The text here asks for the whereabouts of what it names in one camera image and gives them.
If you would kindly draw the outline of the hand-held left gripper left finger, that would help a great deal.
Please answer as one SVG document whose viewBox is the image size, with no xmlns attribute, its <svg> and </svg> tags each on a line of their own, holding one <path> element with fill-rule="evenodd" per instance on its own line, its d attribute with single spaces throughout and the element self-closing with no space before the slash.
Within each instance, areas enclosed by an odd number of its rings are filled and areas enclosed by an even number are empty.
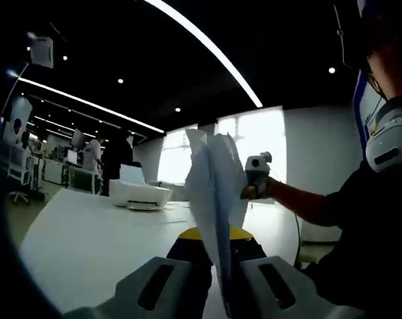
<svg viewBox="0 0 402 319">
<path fill-rule="evenodd" d="M 123 278 L 113 297 L 67 318 L 202 318 L 211 287 L 211 260 L 196 227 L 182 232 L 167 256 L 154 257 Z"/>
</svg>

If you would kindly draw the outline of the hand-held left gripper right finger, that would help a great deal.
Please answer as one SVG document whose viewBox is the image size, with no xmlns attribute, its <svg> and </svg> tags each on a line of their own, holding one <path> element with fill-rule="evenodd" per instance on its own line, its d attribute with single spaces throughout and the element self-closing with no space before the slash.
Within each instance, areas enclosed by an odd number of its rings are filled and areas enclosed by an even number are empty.
<svg viewBox="0 0 402 319">
<path fill-rule="evenodd" d="M 313 281 L 282 258 L 267 257 L 249 232 L 231 227 L 230 318 L 364 318 L 322 298 Z"/>
</svg>

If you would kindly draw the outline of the person's right hand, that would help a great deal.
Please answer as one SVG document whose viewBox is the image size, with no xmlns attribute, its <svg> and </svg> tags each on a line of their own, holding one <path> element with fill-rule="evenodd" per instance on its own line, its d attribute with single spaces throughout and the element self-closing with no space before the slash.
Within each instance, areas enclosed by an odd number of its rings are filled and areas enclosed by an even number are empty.
<svg viewBox="0 0 402 319">
<path fill-rule="evenodd" d="M 275 199 L 282 183 L 272 177 L 262 177 L 258 185 L 258 196 L 261 199 Z"/>
</svg>

